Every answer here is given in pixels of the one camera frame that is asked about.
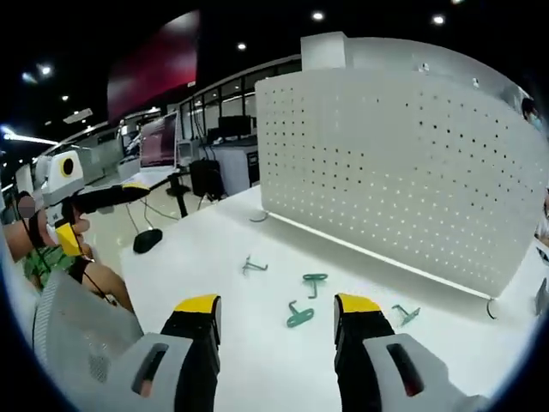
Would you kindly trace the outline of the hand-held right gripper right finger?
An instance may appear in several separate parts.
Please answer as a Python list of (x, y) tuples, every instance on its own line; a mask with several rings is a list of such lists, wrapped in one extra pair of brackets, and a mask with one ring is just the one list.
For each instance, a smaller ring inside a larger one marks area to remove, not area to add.
[(445, 363), (397, 334), (374, 301), (335, 295), (335, 373), (343, 411), (484, 411), (487, 399), (449, 381)]

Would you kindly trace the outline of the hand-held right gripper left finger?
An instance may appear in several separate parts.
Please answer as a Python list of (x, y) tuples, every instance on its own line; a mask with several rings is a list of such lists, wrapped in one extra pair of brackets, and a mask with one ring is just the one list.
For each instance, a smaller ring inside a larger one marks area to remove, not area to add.
[(110, 411), (212, 411), (220, 373), (221, 297), (181, 301), (161, 332), (148, 333), (113, 363)]

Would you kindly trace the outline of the person's left hand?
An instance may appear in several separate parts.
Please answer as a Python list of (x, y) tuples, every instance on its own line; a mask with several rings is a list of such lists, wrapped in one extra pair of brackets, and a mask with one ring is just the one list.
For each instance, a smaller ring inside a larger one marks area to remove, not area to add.
[(75, 223), (72, 225), (72, 228), (75, 232), (76, 239), (78, 240), (81, 254), (83, 254), (87, 258), (93, 259), (94, 253), (92, 247), (84, 239), (84, 233), (90, 228), (89, 221), (81, 217), (76, 217)]

